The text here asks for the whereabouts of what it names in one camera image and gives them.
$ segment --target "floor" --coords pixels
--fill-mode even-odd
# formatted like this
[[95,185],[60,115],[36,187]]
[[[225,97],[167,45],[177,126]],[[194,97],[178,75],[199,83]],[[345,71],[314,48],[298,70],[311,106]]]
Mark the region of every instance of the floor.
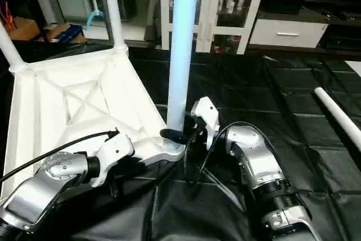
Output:
[[[33,57],[26,50],[20,53],[32,60],[41,57],[40,49]],[[130,48],[129,58],[166,119],[169,52]],[[266,133],[285,174],[309,208],[316,230],[327,241],[356,241],[361,235],[360,153],[312,94],[317,86],[327,89],[361,124],[361,78],[344,59],[294,52],[195,54],[186,105],[189,112],[195,101],[208,96],[222,126],[243,120]],[[351,65],[356,70],[360,67]],[[1,79],[2,90],[11,87],[11,75],[4,73]],[[187,117],[186,128],[190,127]],[[204,147],[193,148],[191,175],[205,154]],[[61,240],[109,236],[113,240],[265,240],[234,159],[220,147],[207,169],[200,184],[192,188],[182,163],[154,164],[135,178],[119,179],[119,199],[102,187],[59,205],[39,235],[46,239],[50,231]],[[69,226],[59,230],[65,219]]]
[[[140,11],[137,16],[129,22],[122,22],[122,30],[125,40],[144,41],[144,33],[147,25],[147,13]],[[87,39],[93,40],[108,40],[108,32],[105,27],[105,22],[95,21],[89,29],[83,26],[84,36]]]

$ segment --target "drawer handle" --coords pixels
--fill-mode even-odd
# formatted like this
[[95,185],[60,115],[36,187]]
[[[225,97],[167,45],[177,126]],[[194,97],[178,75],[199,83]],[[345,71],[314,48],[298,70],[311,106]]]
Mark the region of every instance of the drawer handle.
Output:
[[277,32],[278,36],[291,36],[291,37],[297,37],[300,34],[299,33],[284,33],[284,32]]

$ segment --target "cardboard box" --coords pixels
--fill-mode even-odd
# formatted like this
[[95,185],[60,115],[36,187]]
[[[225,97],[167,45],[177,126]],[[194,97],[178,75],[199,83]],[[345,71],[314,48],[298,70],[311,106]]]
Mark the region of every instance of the cardboard box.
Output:
[[38,36],[40,33],[39,27],[34,20],[15,17],[14,23],[16,29],[9,33],[12,40],[28,41]]
[[[50,29],[47,33],[47,38],[50,42],[65,42],[65,43],[84,43],[86,38],[84,37],[82,27],[80,25],[73,24],[53,24],[48,26]],[[43,42],[44,39],[39,37],[37,41]]]

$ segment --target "black cable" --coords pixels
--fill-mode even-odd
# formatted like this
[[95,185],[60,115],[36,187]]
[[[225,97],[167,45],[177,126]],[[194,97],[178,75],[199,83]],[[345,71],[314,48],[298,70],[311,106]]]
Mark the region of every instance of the black cable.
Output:
[[95,138],[95,137],[99,137],[101,135],[109,135],[113,133],[113,131],[107,131],[107,132],[100,132],[100,133],[95,133],[95,134],[91,134],[91,135],[86,135],[85,137],[82,137],[82,138],[79,138],[79,139],[75,139],[74,141],[71,141],[71,142],[68,142],[58,148],[55,148],[54,150],[51,150],[41,156],[38,156],[37,158],[34,158],[33,160],[29,161],[29,162],[26,162],[25,164],[17,167],[16,169],[13,169],[12,171],[10,171],[9,173],[7,173],[5,176],[3,176],[2,178],[0,178],[0,183],[4,182],[5,180],[9,179],[11,176],[15,175],[16,173],[18,173],[19,171],[27,168],[28,166],[31,166],[33,164],[35,164],[36,162],[39,162],[40,160],[43,160],[44,158],[47,158],[48,156],[56,153],[56,152],[59,152],[65,148],[68,148],[69,146],[71,145],[74,145],[76,143],[79,143],[81,141],[85,141],[87,139],[90,139],[90,138]]
[[232,122],[231,124],[226,125],[215,137],[214,141],[212,142],[212,145],[209,148],[209,151],[205,157],[205,159],[203,160],[202,166],[200,168],[200,170],[198,171],[197,176],[194,178],[193,180],[193,185],[196,185],[198,183],[198,180],[200,178],[200,176],[202,175],[202,172],[206,166],[206,163],[211,155],[211,153],[213,152],[213,149],[215,148],[215,145],[217,144],[218,140],[220,139],[220,137],[222,136],[222,134],[224,134],[228,128],[230,128],[231,126],[234,126],[236,124],[243,124],[243,125],[247,125],[247,126],[251,126],[252,128],[254,128],[257,132],[259,132],[267,141],[267,143],[270,145],[270,148],[272,149],[272,152],[274,152],[274,148],[273,145],[271,143],[271,141],[269,140],[269,138],[264,134],[264,132],[262,132],[259,128],[257,128],[255,125],[250,124],[249,122],[246,121],[235,121]]
[[187,173],[188,152],[189,152],[189,149],[190,149],[190,145],[192,144],[194,139],[197,137],[198,133],[199,133],[198,130],[194,131],[194,133],[191,135],[191,137],[189,137],[189,139],[188,139],[188,141],[186,143],[186,148],[184,149],[183,174],[184,174],[184,179],[186,180],[187,183],[188,183],[188,173]]

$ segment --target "glass cabinet door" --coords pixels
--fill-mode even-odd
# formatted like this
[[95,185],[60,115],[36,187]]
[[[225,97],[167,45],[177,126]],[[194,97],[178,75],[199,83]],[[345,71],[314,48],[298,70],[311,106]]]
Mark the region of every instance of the glass cabinet door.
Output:
[[243,54],[261,0],[210,0],[204,51]]
[[[204,47],[204,34],[208,19],[209,0],[196,0],[196,14],[194,18],[194,33],[196,33],[195,51],[202,52]],[[170,49],[170,34],[173,29],[174,0],[161,0],[161,28],[162,49]]]

